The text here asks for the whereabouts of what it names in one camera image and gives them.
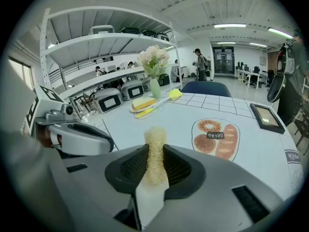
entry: loofah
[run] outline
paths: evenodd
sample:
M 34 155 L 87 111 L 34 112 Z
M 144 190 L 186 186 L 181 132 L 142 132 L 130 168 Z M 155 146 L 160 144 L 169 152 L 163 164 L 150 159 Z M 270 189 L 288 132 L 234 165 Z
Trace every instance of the loofah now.
M 147 183 L 157 186 L 167 179 L 163 165 L 163 145 L 167 143 L 166 131 L 161 127 L 152 127 L 144 133 L 145 143 L 149 144 L 147 159 Z

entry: flower vase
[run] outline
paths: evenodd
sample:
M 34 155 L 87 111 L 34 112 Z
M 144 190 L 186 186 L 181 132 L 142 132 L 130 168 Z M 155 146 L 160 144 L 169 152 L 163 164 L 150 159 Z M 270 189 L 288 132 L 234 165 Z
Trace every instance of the flower vase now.
M 150 80 L 150 89 L 155 99 L 159 99 L 161 97 L 160 85 L 156 78 Z

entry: door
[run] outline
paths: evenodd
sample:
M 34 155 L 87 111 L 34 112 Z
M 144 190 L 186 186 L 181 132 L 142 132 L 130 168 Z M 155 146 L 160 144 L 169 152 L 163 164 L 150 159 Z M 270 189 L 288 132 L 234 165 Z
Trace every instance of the door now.
M 234 74 L 235 58 L 233 47 L 213 47 L 214 72 Z
M 275 52 L 268 52 L 267 57 L 268 57 L 268 70 L 273 70 L 276 73 L 277 70 L 277 58 L 279 55 L 279 51 Z

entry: ceiling light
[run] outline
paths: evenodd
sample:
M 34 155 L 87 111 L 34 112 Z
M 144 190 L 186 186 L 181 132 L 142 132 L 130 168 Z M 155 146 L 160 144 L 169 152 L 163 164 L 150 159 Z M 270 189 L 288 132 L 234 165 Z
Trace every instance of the ceiling light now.
M 218 25 L 214 25 L 214 28 L 245 28 L 246 24 L 218 24 Z
M 236 42 L 217 42 L 217 44 L 236 44 Z
M 291 35 L 289 35 L 287 33 L 284 33 L 284 32 L 281 32 L 281 31 L 278 31 L 278 30 L 275 30 L 275 29 L 272 29 L 272 28 L 269 28 L 268 31 L 280 34 L 280 35 L 285 36 L 285 37 L 287 37 L 289 39 L 293 38 L 293 36 L 291 36 Z
M 261 46 L 261 47 L 267 47 L 267 45 L 264 45 L 264 44 L 257 44 L 257 43 L 250 43 L 250 44 Z

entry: bread illustration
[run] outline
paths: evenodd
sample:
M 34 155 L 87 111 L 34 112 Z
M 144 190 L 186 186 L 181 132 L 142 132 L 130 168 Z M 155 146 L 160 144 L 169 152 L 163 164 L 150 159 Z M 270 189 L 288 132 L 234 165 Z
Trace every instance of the bread illustration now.
M 204 119 L 198 123 L 198 128 L 205 133 L 213 132 L 213 131 L 220 131 L 221 124 L 219 122 L 216 122 L 210 119 Z
M 219 141 L 216 149 L 216 156 L 229 160 L 234 155 L 238 141 L 238 133 L 235 126 L 228 124 L 225 126 L 223 133 L 225 139 Z
M 207 138 L 204 134 L 201 134 L 195 137 L 194 145 L 198 151 L 208 154 L 216 148 L 216 141 L 214 139 Z

